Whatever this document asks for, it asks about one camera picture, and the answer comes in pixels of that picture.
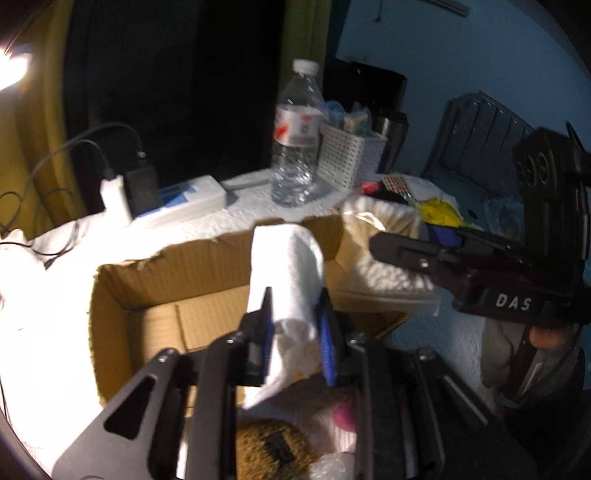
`white plastic basket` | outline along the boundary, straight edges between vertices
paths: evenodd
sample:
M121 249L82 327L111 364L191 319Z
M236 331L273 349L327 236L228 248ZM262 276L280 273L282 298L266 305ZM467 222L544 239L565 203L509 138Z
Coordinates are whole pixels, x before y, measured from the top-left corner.
M352 189L375 175L386 146L385 137L358 137L329 124L322 125L322 134L320 177L338 189Z

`blue wall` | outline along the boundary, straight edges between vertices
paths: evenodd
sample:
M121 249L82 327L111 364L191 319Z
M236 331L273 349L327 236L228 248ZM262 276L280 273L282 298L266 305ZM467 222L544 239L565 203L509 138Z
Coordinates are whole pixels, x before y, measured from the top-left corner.
M551 15L527 0L462 3L467 18L421 0L384 0L375 23L379 0L351 2L337 57L408 78L401 110L410 127L397 170L420 174L446 103L478 90L534 127L566 132L569 120L591 149L591 80L556 40Z

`red object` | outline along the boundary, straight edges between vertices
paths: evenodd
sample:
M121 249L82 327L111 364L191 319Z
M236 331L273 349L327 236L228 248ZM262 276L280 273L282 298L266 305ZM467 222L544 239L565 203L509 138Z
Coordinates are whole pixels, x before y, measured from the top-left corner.
M287 125L287 124L279 125L275 129L275 133L273 135L275 137L275 140L281 140L282 137L287 133L288 129L289 129L289 125Z
M355 433L356 414L357 404L355 397L351 396L337 405L332 415L333 422L338 428Z
M361 182L361 190L364 195L371 195L379 190L378 181L363 181Z

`brown plush toy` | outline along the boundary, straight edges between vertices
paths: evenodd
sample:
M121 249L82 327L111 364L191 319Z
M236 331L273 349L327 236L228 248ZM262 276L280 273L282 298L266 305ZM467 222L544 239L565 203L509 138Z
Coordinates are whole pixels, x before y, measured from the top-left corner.
M304 435L290 423L263 420L236 430L238 480L291 480L307 476L318 460Z

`bottle label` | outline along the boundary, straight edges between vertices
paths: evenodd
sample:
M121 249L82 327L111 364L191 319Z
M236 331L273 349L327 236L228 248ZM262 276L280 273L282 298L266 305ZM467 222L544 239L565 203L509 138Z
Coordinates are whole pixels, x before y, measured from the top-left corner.
M273 138L286 147L313 147L318 141L320 125L324 116L311 106L282 105L275 111Z

